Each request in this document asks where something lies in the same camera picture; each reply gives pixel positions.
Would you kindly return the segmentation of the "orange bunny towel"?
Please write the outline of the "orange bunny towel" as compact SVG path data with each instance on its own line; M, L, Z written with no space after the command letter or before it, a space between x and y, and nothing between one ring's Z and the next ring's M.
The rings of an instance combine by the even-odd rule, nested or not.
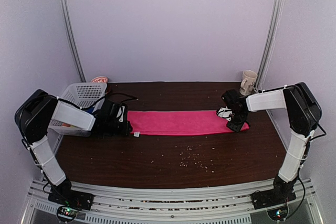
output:
M63 123L61 126L62 126L62 127L75 127L75 126L73 126L73 125L71 125L71 124L67 124L67 123Z

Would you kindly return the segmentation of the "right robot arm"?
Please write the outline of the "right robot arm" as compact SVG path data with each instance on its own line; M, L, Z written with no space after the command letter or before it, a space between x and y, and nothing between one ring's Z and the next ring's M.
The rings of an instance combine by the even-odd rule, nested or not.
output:
M231 89L222 94L222 100L229 111L226 126L233 132L239 132L243 128L252 112L286 110L290 128L289 145L274 179L273 189L269 192L272 203L281 203L291 194L308 156L310 142L316 138L314 133L320 127L321 106L304 82L246 96Z

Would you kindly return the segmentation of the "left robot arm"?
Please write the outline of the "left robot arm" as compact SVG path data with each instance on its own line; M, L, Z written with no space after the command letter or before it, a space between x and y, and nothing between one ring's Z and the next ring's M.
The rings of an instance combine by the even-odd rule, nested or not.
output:
M47 178L52 194L64 205L71 205L76 199L75 192L48 141L53 121L101 136L128 136L133 127L128 120L127 104L110 101L107 94L83 107L38 89L19 107L15 123L22 143Z

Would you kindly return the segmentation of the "pink towel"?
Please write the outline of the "pink towel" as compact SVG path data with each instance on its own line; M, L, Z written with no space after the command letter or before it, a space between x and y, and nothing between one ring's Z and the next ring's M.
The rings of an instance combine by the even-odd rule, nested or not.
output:
M132 133L163 136L198 136L231 133L228 120L215 110L202 111L129 111Z

